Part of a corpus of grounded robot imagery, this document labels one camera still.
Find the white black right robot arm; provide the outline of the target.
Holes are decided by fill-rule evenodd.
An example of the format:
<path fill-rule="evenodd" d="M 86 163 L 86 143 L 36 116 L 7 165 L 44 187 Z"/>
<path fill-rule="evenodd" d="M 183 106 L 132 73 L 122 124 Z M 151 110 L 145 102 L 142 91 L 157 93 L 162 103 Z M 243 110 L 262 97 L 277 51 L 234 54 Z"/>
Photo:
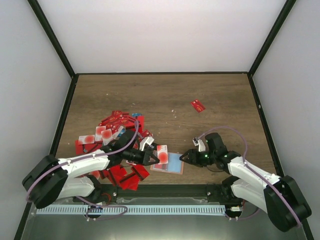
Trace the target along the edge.
<path fill-rule="evenodd" d="M 180 160 L 196 167 L 216 165 L 228 173 L 222 188 L 223 198 L 229 202 L 242 199 L 264 211 L 280 231 L 300 226 L 312 215 L 312 210 L 297 182 L 289 175 L 269 173 L 233 150 L 228 150 L 217 132 L 201 140 L 195 137 L 194 148 L 180 156 Z"/>

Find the blue card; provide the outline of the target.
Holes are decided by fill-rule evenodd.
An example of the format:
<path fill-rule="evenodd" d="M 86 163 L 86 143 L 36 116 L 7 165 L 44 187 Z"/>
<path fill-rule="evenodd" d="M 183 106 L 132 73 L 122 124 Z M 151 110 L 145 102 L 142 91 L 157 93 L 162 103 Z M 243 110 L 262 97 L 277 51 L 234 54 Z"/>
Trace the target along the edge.
<path fill-rule="evenodd" d="M 141 113 L 132 113 L 131 114 L 132 115 L 132 117 L 134 117 L 134 118 L 137 118 L 137 117 L 140 117 L 140 116 L 142 116 L 142 114 Z"/>

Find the black enclosure frame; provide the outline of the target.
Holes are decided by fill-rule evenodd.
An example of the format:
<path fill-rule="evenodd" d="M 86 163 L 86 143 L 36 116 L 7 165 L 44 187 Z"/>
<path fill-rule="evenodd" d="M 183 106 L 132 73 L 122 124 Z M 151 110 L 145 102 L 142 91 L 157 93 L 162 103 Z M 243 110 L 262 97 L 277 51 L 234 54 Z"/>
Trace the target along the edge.
<path fill-rule="evenodd" d="M 67 113 L 70 109 L 70 105 L 71 105 L 71 100 L 76 88 L 76 83 L 78 81 L 78 78 L 80 76 L 79 73 L 75 73 L 75 71 L 73 70 L 65 52 L 63 51 L 63 48 L 61 47 L 61 44 L 59 43 L 58 38 L 56 37 L 45 13 L 43 12 L 41 5 L 39 4 L 39 2 L 37 0 L 29 0 L 28 1 L 32 11 L 34 12 L 35 16 L 37 17 L 39 23 L 41 24 L 43 30 L 45 31 L 48 39 L 50 40 L 52 46 L 54 47 L 57 55 L 59 56 L 62 64 L 64 65 L 65 69 L 67 70 L 69 76 L 70 76 L 70 85 L 69 85 L 69 89 L 67 92 L 67 96 L 63 105 L 63 109 L 62 109 L 62 113 L 60 115 L 60 119 L 58 122 L 58 126 L 54 135 L 54 139 L 51 145 L 51 149 L 50 152 L 51 153 L 56 153 L 57 149 L 58 149 L 58 143 L 61 139 L 61 135 L 62 135 L 62 130 L 63 127 L 65 125 L 66 122 L 66 118 L 67 118 Z M 294 7 L 296 1 L 295 0 L 287 0 L 278 17 L 276 18 L 270 32 L 268 33 L 261 49 L 259 50 L 259 53 L 257 55 L 257 57 L 255 58 L 249 72 L 247 72 L 247 78 L 251 87 L 251 91 L 254 97 L 254 101 L 256 104 L 256 108 L 260 117 L 260 121 L 262 123 L 262 127 L 264 130 L 264 134 L 267 140 L 267 144 L 271 153 L 271 157 L 276 169 L 277 173 L 283 174 L 283 168 L 281 166 L 280 160 L 279 160 L 279 156 L 278 153 L 276 151 L 276 147 L 273 141 L 273 138 L 271 136 L 271 132 L 268 126 L 268 122 L 266 120 L 265 117 L 265 113 L 263 110 L 263 107 L 261 106 L 261 101 L 259 99 L 259 95 L 257 93 L 257 89 L 256 86 L 254 84 L 254 80 L 253 80 L 253 76 L 256 73 L 258 67 L 260 66 L 262 60 L 264 59 L 265 55 L 267 54 L 270 46 L 272 45 L 274 39 L 276 38 L 278 32 L 280 31 L 282 25 L 284 24 L 286 18 L 288 17 L 289 13 L 291 12 L 292 8 Z"/>

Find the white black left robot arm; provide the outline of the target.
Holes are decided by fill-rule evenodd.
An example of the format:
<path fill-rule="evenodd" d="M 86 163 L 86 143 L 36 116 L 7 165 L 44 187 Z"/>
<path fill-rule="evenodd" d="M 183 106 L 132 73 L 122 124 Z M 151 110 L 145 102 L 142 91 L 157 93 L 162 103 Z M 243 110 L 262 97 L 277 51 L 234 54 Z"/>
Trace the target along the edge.
<path fill-rule="evenodd" d="M 109 170 L 122 160 L 134 166 L 150 166 L 160 160 L 155 155 L 158 144 L 152 136 L 142 140 L 133 131 L 126 131 L 117 140 L 81 156 L 56 158 L 50 154 L 22 180 L 26 201 L 37 209 L 45 208 L 56 200 L 86 197 L 97 202 L 102 196 L 99 183 L 88 173 Z"/>

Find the lone red VIP card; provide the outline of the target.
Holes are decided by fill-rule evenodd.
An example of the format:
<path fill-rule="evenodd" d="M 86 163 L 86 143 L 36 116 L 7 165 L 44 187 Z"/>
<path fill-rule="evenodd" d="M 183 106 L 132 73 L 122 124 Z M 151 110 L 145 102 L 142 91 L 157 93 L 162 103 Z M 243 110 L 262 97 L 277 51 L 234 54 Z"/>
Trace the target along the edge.
<path fill-rule="evenodd" d="M 198 99 L 191 101 L 190 104 L 198 113 L 201 113 L 206 109 Z"/>

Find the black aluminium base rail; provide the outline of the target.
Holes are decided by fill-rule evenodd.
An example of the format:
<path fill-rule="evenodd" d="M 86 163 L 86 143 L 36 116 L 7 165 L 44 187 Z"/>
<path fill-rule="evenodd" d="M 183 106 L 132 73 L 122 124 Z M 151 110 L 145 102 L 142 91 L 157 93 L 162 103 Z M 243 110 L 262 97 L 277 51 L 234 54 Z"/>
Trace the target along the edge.
<path fill-rule="evenodd" d="M 193 198 L 221 205 L 240 205 L 244 201 L 233 196 L 223 184 L 141 184 L 137 190 L 122 189 L 112 184 L 101 186 L 102 192 L 111 197 L 112 203 L 121 198 Z"/>

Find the pile of red cards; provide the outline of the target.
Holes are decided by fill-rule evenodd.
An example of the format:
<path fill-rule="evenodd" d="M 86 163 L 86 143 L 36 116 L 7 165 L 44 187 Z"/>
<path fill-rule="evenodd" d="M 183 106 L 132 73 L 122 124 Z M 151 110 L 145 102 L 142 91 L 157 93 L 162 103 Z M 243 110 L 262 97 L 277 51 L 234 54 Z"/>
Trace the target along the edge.
<path fill-rule="evenodd" d="M 137 190 L 139 182 L 150 174 L 142 165 L 144 151 L 139 150 L 145 137 L 153 137 L 144 130 L 144 116 L 132 117 L 127 112 L 113 111 L 102 120 L 96 128 L 96 138 L 86 135 L 75 141 L 76 154 L 92 153 L 103 150 L 113 153 L 108 156 L 110 166 L 103 170 L 95 170 L 92 175 L 98 179 L 108 179 L 115 187 L 123 190 Z"/>

